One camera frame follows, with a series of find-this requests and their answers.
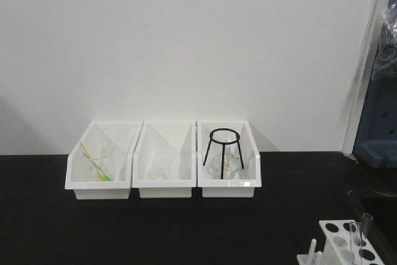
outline black countertop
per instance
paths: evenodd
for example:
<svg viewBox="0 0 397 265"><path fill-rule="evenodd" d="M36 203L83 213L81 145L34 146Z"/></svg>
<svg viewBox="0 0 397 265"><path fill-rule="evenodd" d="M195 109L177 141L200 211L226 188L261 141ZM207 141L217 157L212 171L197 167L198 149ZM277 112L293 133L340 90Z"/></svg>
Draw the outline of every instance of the black countertop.
<svg viewBox="0 0 397 265"><path fill-rule="evenodd" d="M350 190L397 192L395 170L340 153L262 153L252 199L78 201L66 159L0 156L0 264L297 264L323 250L319 220L359 219Z"/></svg>

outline test tube rack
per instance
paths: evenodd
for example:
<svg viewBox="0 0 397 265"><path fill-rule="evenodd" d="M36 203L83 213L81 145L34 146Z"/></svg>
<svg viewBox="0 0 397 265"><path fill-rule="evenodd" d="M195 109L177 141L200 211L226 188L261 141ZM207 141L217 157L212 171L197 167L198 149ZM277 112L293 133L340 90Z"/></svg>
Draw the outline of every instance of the test tube rack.
<svg viewBox="0 0 397 265"><path fill-rule="evenodd" d="M349 223L354 220L320 220L319 225L326 237L324 251L315 252L315 239L311 240L308 254L298 254L299 265L352 265L354 254L350 249ZM360 250L362 265L385 265L368 239Z"/></svg>

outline test tube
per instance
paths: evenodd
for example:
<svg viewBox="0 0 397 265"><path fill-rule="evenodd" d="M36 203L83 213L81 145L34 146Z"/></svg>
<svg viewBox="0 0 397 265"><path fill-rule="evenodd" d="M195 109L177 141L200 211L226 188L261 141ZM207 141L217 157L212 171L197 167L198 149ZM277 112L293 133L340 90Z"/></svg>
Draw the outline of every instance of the test tube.
<svg viewBox="0 0 397 265"><path fill-rule="evenodd" d="M351 265L362 265L362 257L360 255L362 247L361 231L362 226L359 222L350 222L350 264Z"/></svg>
<svg viewBox="0 0 397 265"><path fill-rule="evenodd" d="M369 213L363 213L361 217L361 234L362 239L366 240L371 228L373 217Z"/></svg>

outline sink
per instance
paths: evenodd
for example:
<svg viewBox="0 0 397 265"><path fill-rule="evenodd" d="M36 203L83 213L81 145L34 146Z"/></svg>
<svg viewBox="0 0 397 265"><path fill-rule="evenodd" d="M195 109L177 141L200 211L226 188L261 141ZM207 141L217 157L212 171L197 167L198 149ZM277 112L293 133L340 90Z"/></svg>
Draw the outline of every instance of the sink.
<svg viewBox="0 0 397 265"><path fill-rule="evenodd" d="M397 194L353 189L347 198L357 213L373 216L368 238L386 265L397 264Z"/></svg>

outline plastic bag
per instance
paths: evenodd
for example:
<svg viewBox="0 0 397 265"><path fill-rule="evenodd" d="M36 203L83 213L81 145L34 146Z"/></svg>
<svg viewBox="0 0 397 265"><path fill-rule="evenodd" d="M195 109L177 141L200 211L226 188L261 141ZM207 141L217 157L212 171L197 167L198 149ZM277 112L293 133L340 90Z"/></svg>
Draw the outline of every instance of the plastic bag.
<svg viewBox="0 0 397 265"><path fill-rule="evenodd" d="M397 78L397 0L390 0L383 12L384 28L373 65L372 79Z"/></svg>

